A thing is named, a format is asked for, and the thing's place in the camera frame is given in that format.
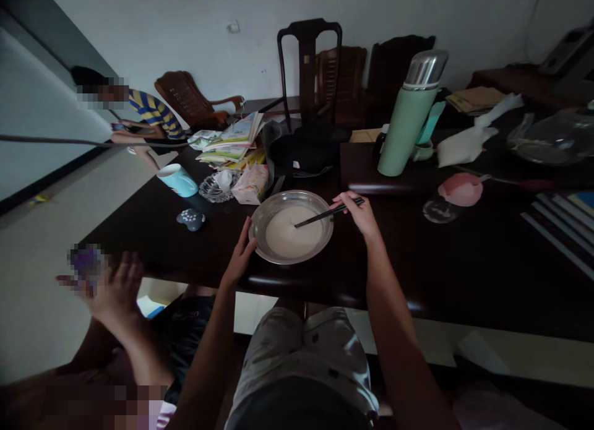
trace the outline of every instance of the blue cup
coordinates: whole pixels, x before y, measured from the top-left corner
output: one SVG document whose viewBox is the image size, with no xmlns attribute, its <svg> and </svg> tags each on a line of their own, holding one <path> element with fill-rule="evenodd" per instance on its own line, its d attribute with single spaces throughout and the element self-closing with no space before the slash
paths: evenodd
<svg viewBox="0 0 594 430">
<path fill-rule="evenodd" d="M 157 177 L 183 198 L 195 195 L 198 191 L 198 184 L 179 164 L 169 164 L 163 167 L 157 172 Z"/>
</svg>

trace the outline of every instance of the cable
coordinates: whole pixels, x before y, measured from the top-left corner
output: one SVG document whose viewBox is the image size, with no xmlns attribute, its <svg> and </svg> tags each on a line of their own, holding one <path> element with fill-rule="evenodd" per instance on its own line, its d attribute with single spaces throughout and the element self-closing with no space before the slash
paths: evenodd
<svg viewBox="0 0 594 430">
<path fill-rule="evenodd" d="M 530 37 L 530 29 L 532 28 L 532 21 L 534 20 L 534 15 L 536 14 L 536 8 L 538 7 L 538 3 L 540 0 L 535 0 L 534 6 L 532 7 L 532 14 L 530 14 L 530 20 L 528 21 L 528 27 L 526 28 L 526 37 L 524 38 L 524 55 L 526 56 L 526 60 L 528 63 L 534 63 L 532 59 L 530 59 L 530 54 L 528 53 L 528 38 Z"/>
<path fill-rule="evenodd" d="M 94 142 L 87 141 L 84 139 L 62 139 L 62 138 L 41 138 L 41 137 L 24 137 L 24 136 L 11 136 L 0 134 L 0 140 L 7 142 L 32 142 L 34 144 L 82 144 L 82 145 L 94 145 L 96 147 L 103 148 L 114 148 L 114 147 L 161 147 L 161 148 L 178 148 L 187 147 L 187 144 L 150 144 L 146 142 L 140 142 L 138 144 L 116 144 L 106 142 Z"/>
</svg>

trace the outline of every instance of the chair backrest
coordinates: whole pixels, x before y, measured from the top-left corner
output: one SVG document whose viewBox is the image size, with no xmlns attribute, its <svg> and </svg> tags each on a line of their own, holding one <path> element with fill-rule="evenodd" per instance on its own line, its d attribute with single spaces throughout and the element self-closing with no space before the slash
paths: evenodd
<svg viewBox="0 0 594 430">
<path fill-rule="evenodd" d="M 395 37 L 381 45 L 376 43 L 369 61 L 368 90 L 396 96 L 407 77 L 413 56 L 433 48 L 433 45 L 435 36 L 424 38 L 416 35 Z"/>
<path fill-rule="evenodd" d="M 206 113 L 214 113 L 212 104 L 200 93 L 187 71 L 168 71 L 155 82 L 155 89 L 165 101 L 193 126 Z"/>
<path fill-rule="evenodd" d="M 367 58 L 367 50 L 359 46 L 343 46 L 340 48 L 340 73 L 338 85 L 336 77 L 336 48 L 322 51 L 316 56 L 318 106 L 330 103 L 337 90 L 336 101 L 356 101 L 361 96 L 363 67 Z"/>
<path fill-rule="evenodd" d="M 337 35 L 335 80 L 340 69 L 340 47 L 342 46 L 342 28 L 336 22 L 326 22 L 324 19 L 304 20 L 293 22 L 288 28 L 281 29 L 277 35 L 278 56 L 280 59 L 280 72 L 283 84 L 283 98 L 285 102 L 285 117 L 290 128 L 289 109 L 286 103 L 285 60 L 283 58 L 282 39 L 286 35 L 293 35 L 299 42 L 299 110 L 303 125 L 310 123 L 317 117 L 314 92 L 316 89 L 316 39 L 324 31 L 334 31 Z M 332 95 L 331 123 L 334 123 L 336 91 Z"/>
</svg>

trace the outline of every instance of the pink lid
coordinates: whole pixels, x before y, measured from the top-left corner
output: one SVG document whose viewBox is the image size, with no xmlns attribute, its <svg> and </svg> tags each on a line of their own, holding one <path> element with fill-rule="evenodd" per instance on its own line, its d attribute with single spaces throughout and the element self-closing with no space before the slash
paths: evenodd
<svg viewBox="0 0 594 430">
<path fill-rule="evenodd" d="M 452 204 L 470 207 L 481 199 L 483 183 L 473 174 L 456 173 L 438 187 L 437 193 Z"/>
</svg>

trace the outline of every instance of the knee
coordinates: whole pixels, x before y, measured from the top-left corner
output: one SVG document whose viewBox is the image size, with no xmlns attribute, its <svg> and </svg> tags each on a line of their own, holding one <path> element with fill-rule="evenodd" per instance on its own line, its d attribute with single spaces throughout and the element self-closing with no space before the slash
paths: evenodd
<svg viewBox="0 0 594 430">
<path fill-rule="evenodd" d="M 150 147 L 136 146 L 136 147 L 133 147 L 133 149 L 136 153 L 148 153 L 150 150 Z"/>
<path fill-rule="evenodd" d="M 124 142 L 124 141 L 122 141 L 122 135 L 121 134 L 118 134 L 118 133 L 113 133 L 111 135 L 111 138 L 110 139 L 111 139 L 112 142 L 115 142 L 116 144 L 121 144 L 121 143 Z"/>
</svg>

